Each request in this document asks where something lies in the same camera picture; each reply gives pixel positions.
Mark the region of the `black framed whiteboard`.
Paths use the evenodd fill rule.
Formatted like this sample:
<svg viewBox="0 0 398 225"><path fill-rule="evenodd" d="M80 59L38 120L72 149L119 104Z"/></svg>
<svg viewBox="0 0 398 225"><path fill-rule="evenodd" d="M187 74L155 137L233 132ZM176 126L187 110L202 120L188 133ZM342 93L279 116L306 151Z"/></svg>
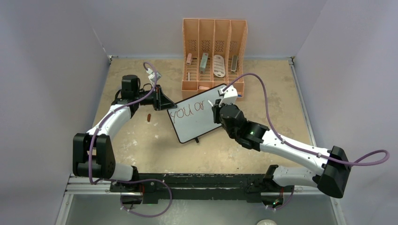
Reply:
<svg viewBox="0 0 398 225"><path fill-rule="evenodd" d="M220 99L219 89L226 87L220 84L202 93L184 99L177 103L177 108L167 110L173 129L180 143L196 139L221 126L214 123L213 104Z"/></svg>

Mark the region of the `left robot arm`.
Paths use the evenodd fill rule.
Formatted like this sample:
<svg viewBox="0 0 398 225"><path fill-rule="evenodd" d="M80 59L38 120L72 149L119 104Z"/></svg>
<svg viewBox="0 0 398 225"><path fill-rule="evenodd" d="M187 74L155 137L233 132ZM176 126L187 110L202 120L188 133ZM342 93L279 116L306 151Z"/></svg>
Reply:
<svg viewBox="0 0 398 225"><path fill-rule="evenodd" d="M122 181L122 186L129 192L139 188L137 168L115 161L111 141L141 105L152 105L156 111L176 108L176 103L164 95L160 85L155 84L161 75L151 73L148 78L151 89L144 90L136 75L123 76L121 88L107 114L96 126L73 137L75 176Z"/></svg>

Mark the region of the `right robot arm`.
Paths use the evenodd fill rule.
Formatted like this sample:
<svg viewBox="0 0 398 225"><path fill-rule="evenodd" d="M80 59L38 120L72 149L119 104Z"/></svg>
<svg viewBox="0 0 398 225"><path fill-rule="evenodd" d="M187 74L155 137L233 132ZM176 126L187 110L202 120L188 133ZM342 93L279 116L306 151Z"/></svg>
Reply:
<svg viewBox="0 0 398 225"><path fill-rule="evenodd" d="M214 123L220 124L229 138L249 150L278 155L293 161L301 168L278 166L264 177L263 184L270 191L282 186L308 186L324 194L342 198L351 172L345 151L337 146L319 148L276 135L265 125L249 121L234 104L212 106Z"/></svg>

